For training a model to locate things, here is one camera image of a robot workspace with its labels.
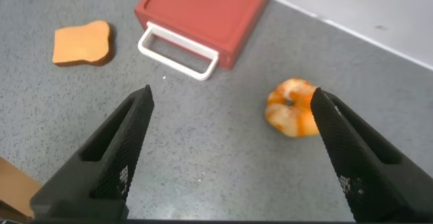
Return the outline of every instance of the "red plastic drawer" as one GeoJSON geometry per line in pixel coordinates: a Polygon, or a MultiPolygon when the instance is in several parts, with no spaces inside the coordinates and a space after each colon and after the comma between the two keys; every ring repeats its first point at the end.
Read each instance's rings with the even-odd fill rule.
{"type": "MultiPolygon", "coordinates": [[[[163,30],[171,31],[168,38],[177,34],[193,41],[191,46],[195,42],[208,47],[218,53],[219,66],[231,69],[265,2],[266,0],[141,0],[135,8],[135,14],[145,30],[147,23],[151,22],[163,30]]],[[[188,46],[185,48],[200,54],[188,46]]]]}

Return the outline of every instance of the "white handle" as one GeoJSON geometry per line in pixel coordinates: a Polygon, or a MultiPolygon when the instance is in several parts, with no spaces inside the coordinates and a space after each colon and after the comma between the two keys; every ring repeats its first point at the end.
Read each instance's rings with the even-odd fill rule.
{"type": "Polygon", "coordinates": [[[161,26],[158,26],[156,24],[153,24],[151,22],[147,22],[147,30],[144,32],[144,35],[140,38],[138,42],[138,50],[150,57],[155,59],[158,62],[161,62],[163,64],[166,64],[167,66],[170,66],[171,68],[174,68],[178,70],[179,72],[183,72],[186,75],[190,75],[191,77],[198,79],[199,81],[206,80],[210,77],[213,70],[217,66],[219,54],[217,51],[206,47],[202,44],[199,44],[195,41],[192,41],[188,38],[185,38],[181,35],[178,35],[172,31],[169,31],[161,26]],[[166,39],[167,41],[170,41],[176,45],[179,45],[181,47],[184,47],[188,50],[193,51],[194,53],[197,53],[199,55],[204,56],[205,58],[211,59],[211,63],[208,67],[208,69],[204,73],[199,73],[197,71],[192,70],[191,68],[188,68],[178,62],[175,62],[169,58],[164,57],[163,55],[160,55],[156,53],[155,51],[151,51],[147,48],[147,46],[150,43],[150,38],[152,35],[159,36],[163,39],[166,39]]]}

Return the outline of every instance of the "speckled gray surface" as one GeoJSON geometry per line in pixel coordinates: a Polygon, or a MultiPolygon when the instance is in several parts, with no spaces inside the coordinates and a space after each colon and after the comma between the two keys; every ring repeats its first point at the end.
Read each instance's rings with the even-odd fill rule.
{"type": "Polygon", "coordinates": [[[433,72],[270,2],[235,68],[199,82],[139,54],[138,1],[0,0],[0,156],[44,183],[150,84],[156,106],[130,218],[352,220],[320,137],[288,139],[263,119],[268,92],[301,77],[433,175],[433,72]],[[54,30],[95,19],[116,26],[114,60],[54,66],[54,30]]]}

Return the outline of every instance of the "glazed donut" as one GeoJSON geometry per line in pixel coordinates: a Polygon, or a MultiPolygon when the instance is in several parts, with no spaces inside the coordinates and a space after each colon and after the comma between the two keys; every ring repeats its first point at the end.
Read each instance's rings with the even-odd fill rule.
{"type": "Polygon", "coordinates": [[[303,79],[288,79],[272,91],[267,100],[266,120],[289,137],[319,133],[310,102],[316,86],[303,79]]]}

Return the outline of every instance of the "toy bread slice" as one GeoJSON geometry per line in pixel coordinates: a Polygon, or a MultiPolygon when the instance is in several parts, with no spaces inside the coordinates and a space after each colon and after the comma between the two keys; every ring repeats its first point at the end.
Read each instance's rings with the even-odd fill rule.
{"type": "Polygon", "coordinates": [[[53,63],[58,66],[101,66],[114,55],[110,25],[102,20],[55,31],[53,63]]]}

